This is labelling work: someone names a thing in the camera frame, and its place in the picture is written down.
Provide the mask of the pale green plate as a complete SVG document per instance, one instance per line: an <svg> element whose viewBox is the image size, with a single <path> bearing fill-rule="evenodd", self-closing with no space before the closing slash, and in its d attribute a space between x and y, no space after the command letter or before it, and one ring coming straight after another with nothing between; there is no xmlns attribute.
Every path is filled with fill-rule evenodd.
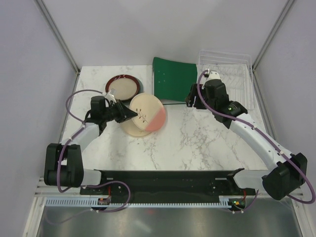
<svg viewBox="0 0 316 237"><path fill-rule="evenodd" d="M131 119L121 123L120 126L126 134L135 138L142 138L151 134L151 132L144 131L138 128Z"/></svg>

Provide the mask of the pink and cream plate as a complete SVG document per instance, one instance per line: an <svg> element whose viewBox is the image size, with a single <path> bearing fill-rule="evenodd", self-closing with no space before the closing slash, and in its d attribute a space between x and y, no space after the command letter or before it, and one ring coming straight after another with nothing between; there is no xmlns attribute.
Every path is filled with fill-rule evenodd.
<svg viewBox="0 0 316 237"><path fill-rule="evenodd" d="M166 121L166 111L162 102L154 95L140 93L130 102L130 110L137 116L132 118L134 124L143 131L156 132Z"/></svg>

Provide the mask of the dark rimmed beige plate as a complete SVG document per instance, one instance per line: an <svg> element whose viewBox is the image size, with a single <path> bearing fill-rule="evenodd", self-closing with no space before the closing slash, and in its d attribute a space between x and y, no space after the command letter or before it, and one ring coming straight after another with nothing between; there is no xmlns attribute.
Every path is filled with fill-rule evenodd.
<svg viewBox="0 0 316 237"><path fill-rule="evenodd" d="M105 86L105 91L115 90L115 99L129 101L140 92L140 82L131 75L122 74L112 77Z"/></svg>

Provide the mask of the red rimmed cream plate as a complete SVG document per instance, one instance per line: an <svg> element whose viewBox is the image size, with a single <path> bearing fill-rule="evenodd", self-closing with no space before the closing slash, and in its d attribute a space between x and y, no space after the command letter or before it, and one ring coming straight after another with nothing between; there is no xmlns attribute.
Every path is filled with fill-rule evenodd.
<svg viewBox="0 0 316 237"><path fill-rule="evenodd" d="M115 98L122 101L130 100L140 92L139 81L129 78L114 81L113 88L116 90Z"/></svg>

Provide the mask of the grey-blue plate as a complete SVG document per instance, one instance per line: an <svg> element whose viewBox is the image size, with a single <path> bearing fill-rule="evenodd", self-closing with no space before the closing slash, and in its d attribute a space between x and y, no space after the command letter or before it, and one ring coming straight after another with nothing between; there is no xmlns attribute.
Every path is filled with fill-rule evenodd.
<svg viewBox="0 0 316 237"><path fill-rule="evenodd" d="M138 83L139 83L139 91L138 91L138 94L143 93L143 92L144 92L143 84L142 84L142 82L141 82L139 79L137 79L137 81L138 81Z"/></svg>

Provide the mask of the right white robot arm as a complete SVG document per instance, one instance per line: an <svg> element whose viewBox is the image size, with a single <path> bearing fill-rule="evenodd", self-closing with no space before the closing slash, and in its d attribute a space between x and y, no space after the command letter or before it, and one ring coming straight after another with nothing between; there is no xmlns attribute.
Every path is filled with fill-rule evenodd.
<svg viewBox="0 0 316 237"><path fill-rule="evenodd" d="M242 138L259 156L267 171L240 170L226 182L227 191L238 194L246 188L262 189L275 200L291 197L291 193L306 184L315 200L315 191L306 176L307 158L293 154L270 135L257 127L247 109L232 101L220 79L209 79L204 84L192 84L185 99L187 107L209 110L215 119Z"/></svg>

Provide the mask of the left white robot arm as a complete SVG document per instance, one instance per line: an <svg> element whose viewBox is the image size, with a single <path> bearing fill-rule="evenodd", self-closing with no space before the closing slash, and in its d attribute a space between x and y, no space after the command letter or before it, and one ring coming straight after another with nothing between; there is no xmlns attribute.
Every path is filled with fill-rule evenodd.
<svg viewBox="0 0 316 237"><path fill-rule="evenodd" d="M97 194L104 194L108 190L108 181L101 178L101 171L83 167L82 152L103 133L108 122L122 123L138 114L120 100L110 102L109 106L106 102L108 100L104 96L92 97L83 125L62 143L47 146L44 167L46 185L57 186L61 193L65 191L62 187L91 186Z"/></svg>

